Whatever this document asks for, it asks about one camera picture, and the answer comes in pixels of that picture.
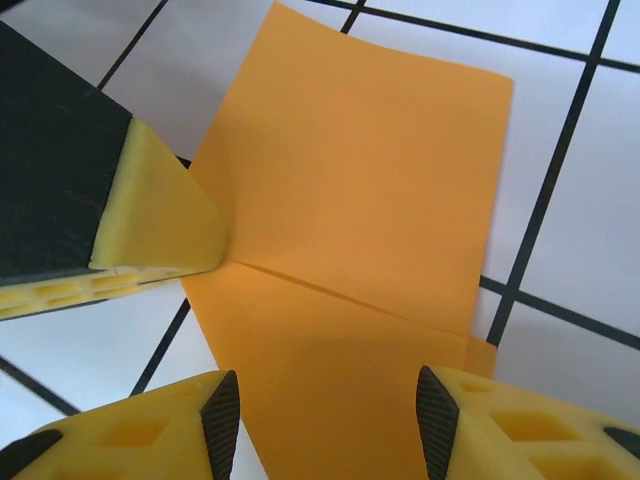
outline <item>black rubber pad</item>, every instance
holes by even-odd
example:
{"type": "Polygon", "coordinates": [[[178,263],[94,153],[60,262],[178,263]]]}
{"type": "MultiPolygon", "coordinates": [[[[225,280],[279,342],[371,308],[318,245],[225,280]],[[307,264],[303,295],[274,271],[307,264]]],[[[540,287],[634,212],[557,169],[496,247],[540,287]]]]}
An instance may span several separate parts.
{"type": "Polygon", "coordinates": [[[90,272],[131,114],[0,22],[0,286],[90,272]]]}
{"type": "Polygon", "coordinates": [[[416,411],[429,480],[445,480],[460,408],[429,367],[420,369],[416,411]]]}
{"type": "Polygon", "coordinates": [[[640,435],[616,427],[605,427],[603,430],[614,442],[640,460],[640,435]]]}
{"type": "Polygon", "coordinates": [[[236,372],[227,373],[200,410],[214,480],[228,480],[240,427],[240,392],[236,372]]]}
{"type": "Polygon", "coordinates": [[[59,430],[44,430],[7,445],[0,450],[0,480],[11,480],[61,438],[59,430]]]}

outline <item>tile grid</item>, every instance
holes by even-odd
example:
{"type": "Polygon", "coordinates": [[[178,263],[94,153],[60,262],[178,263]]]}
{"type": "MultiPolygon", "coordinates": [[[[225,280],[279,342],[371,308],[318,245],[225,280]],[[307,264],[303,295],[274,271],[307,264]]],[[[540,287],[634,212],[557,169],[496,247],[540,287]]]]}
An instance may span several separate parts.
{"type": "MultiPolygon", "coordinates": [[[[565,120],[564,126],[562,128],[562,132],[560,133],[558,144],[552,156],[552,159],[549,164],[549,168],[547,174],[545,176],[544,182],[540,189],[540,193],[538,199],[536,201],[536,205],[533,209],[533,212],[530,217],[529,225],[521,242],[518,255],[514,262],[514,265],[511,270],[511,274],[506,284],[487,278],[482,276],[480,278],[480,287],[486,290],[492,291],[501,296],[500,304],[498,306],[498,310],[496,311],[496,315],[494,317],[493,325],[491,327],[489,336],[487,340],[494,345],[498,345],[504,333],[504,330],[507,326],[507,322],[509,319],[509,314],[515,303],[521,303],[537,309],[539,311],[545,312],[549,315],[554,316],[557,319],[563,320],[565,322],[571,323],[598,335],[602,335],[611,340],[614,340],[622,345],[629,346],[636,350],[640,351],[640,337],[632,335],[628,332],[622,331],[606,323],[600,322],[598,320],[586,317],[577,312],[571,311],[554,303],[543,300],[539,297],[535,297],[533,295],[527,294],[520,290],[520,284],[522,282],[522,278],[524,276],[524,272],[526,270],[529,258],[531,256],[533,246],[535,244],[537,235],[540,231],[540,227],[542,225],[547,207],[549,205],[549,201],[551,195],[553,193],[553,189],[555,186],[555,181],[558,178],[560,173],[560,169],[562,167],[562,162],[564,160],[564,156],[569,147],[569,143],[571,140],[571,136],[576,127],[578,118],[580,116],[580,112],[582,110],[582,106],[584,104],[584,100],[587,96],[589,86],[591,84],[591,80],[593,79],[595,70],[598,66],[606,66],[618,70],[624,70],[631,73],[640,73],[640,65],[636,65],[633,63],[622,62],[618,60],[612,60],[607,58],[602,58],[602,51],[613,24],[613,20],[615,18],[616,11],[618,9],[620,0],[610,0],[608,2],[607,8],[604,12],[600,27],[598,29],[598,33],[596,35],[596,39],[593,43],[591,52],[589,54],[579,53],[571,50],[566,50],[562,48],[556,48],[548,45],[538,44],[534,42],[519,40],[516,38],[511,38],[502,35],[496,35],[488,32],[483,32],[479,30],[469,29],[465,27],[459,27],[456,25],[450,25],[442,22],[436,22],[428,19],[412,17],[408,15],[403,15],[399,13],[389,12],[386,10],[381,10],[373,7],[367,7],[365,5],[366,0],[358,0],[358,2],[354,5],[351,3],[342,2],[339,0],[307,0],[309,2],[323,4],[331,7],[341,8],[351,10],[348,19],[343,25],[341,32],[348,33],[350,28],[353,26],[356,21],[358,15],[360,13],[366,13],[369,15],[374,15],[378,17],[383,17],[391,20],[396,20],[400,22],[411,23],[414,25],[420,25],[427,28],[432,28],[436,30],[442,30],[458,35],[463,35],[471,38],[476,38],[479,40],[490,41],[494,43],[499,43],[503,45],[509,45],[517,48],[523,48],[527,50],[532,50],[536,52],[541,52],[549,55],[555,55],[563,58],[568,58],[572,60],[579,60],[585,62],[584,70],[580,82],[578,84],[578,88],[574,95],[574,99],[571,104],[571,108],[569,109],[569,113],[565,120]]],[[[134,35],[132,40],[129,42],[127,47],[123,50],[114,64],[109,68],[105,76],[98,84],[98,88],[102,90],[106,84],[109,82],[114,73],[118,70],[119,66],[128,56],[128,54],[133,50],[136,46],[140,38],[144,35],[145,31],[149,28],[154,19],[158,16],[160,11],[167,4],[168,0],[161,0],[158,5],[151,12],[149,17],[145,20],[143,25],[140,27],[138,32],[134,35]]],[[[179,160],[188,168],[190,161],[184,158],[179,158],[179,160]]],[[[160,343],[158,344],[155,352],[153,353],[152,358],[149,360],[147,366],[143,370],[140,378],[136,382],[131,395],[135,395],[137,393],[143,392],[154,372],[156,371],[160,361],[162,360],[164,354],[168,350],[171,342],[175,338],[178,330],[180,329],[184,318],[189,313],[190,305],[188,301],[185,299],[180,308],[178,309],[176,315],[174,316],[171,324],[169,325],[167,331],[163,335],[160,343]]],[[[18,369],[15,365],[8,362],[6,359],[0,357],[0,370],[7,373],[14,380],[18,381],[20,384],[31,390],[33,393],[38,395],[40,398],[57,408],[59,411],[66,415],[72,415],[78,413],[79,410],[73,405],[69,404],[67,401],[59,397],[57,394],[52,392],[51,390],[44,387],[42,384],[37,382],[35,379],[27,375],[18,369]]]]}

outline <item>white tile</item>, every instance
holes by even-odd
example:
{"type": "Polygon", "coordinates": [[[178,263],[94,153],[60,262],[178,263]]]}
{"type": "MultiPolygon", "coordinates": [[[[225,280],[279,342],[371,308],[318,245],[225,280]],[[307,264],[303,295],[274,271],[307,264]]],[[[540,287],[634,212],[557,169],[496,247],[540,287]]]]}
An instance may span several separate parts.
{"type": "Polygon", "coordinates": [[[640,2],[622,0],[602,56],[640,64],[640,2]]]}
{"type": "Polygon", "coordinates": [[[598,68],[522,290],[640,335],[640,75],[598,68]]]}
{"type": "Polygon", "coordinates": [[[473,323],[471,325],[471,334],[474,337],[482,340],[487,338],[501,298],[502,296],[497,293],[484,288],[478,289],[478,298],[476,299],[476,308],[473,312],[473,323]]]}
{"type": "Polygon", "coordinates": [[[484,274],[506,282],[582,73],[582,62],[360,14],[350,35],[515,81],[484,274]]]}
{"type": "Polygon", "coordinates": [[[495,378],[640,426],[640,352],[516,304],[495,378]]]}
{"type": "Polygon", "coordinates": [[[351,13],[351,10],[346,8],[322,5],[308,0],[279,0],[279,2],[334,30],[340,30],[351,13]]]}
{"type": "Polygon", "coordinates": [[[0,449],[64,415],[0,372],[0,449]]]}
{"type": "Polygon", "coordinates": [[[29,0],[2,21],[97,85],[158,0],[29,0]]]}
{"type": "Polygon", "coordinates": [[[607,0],[368,0],[367,7],[588,53],[607,0]]]}
{"type": "Polygon", "coordinates": [[[147,390],[164,387],[201,373],[218,370],[193,310],[184,319],[147,390]]]}
{"type": "Polygon", "coordinates": [[[271,3],[169,2],[104,91],[193,158],[271,3]]]}
{"type": "Polygon", "coordinates": [[[129,395],[173,319],[178,282],[0,322],[0,355],[81,410],[129,395]]]}
{"type": "MultiPolygon", "coordinates": [[[[200,325],[191,311],[184,319],[155,374],[151,377],[147,390],[163,387],[169,383],[179,382],[185,378],[217,369],[218,366],[211,355],[200,325]]],[[[241,423],[231,479],[260,480],[266,478],[267,475],[258,459],[249,434],[244,424],[241,423]]]]}

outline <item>floor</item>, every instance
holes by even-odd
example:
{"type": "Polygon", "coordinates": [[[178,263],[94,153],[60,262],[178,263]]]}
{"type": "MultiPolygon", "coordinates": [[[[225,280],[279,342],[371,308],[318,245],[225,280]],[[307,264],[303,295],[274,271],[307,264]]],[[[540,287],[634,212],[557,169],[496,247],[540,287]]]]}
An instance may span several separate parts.
{"type": "MultiPolygon", "coordinates": [[[[515,94],[474,333],[496,377],[640,425],[640,2],[285,0],[515,94]]],[[[28,0],[2,20],[193,157],[271,1],[28,0]]],[[[0,447],[215,368],[178,284],[0,323],[0,447]]],[[[242,432],[233,478],[265,478],[242,432]]]]}

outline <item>orange paper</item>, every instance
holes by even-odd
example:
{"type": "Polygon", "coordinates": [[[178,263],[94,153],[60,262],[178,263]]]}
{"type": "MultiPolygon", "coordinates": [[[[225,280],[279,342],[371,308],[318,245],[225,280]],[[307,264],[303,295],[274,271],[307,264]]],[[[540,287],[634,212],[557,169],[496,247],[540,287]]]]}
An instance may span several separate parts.
{"type": "Polygon", "coordinates": [[[273,479],[414,479],[422,364],[469,336],[511,81],[275,4],[191,172],[230,222],[184,280],[273,479]]]}

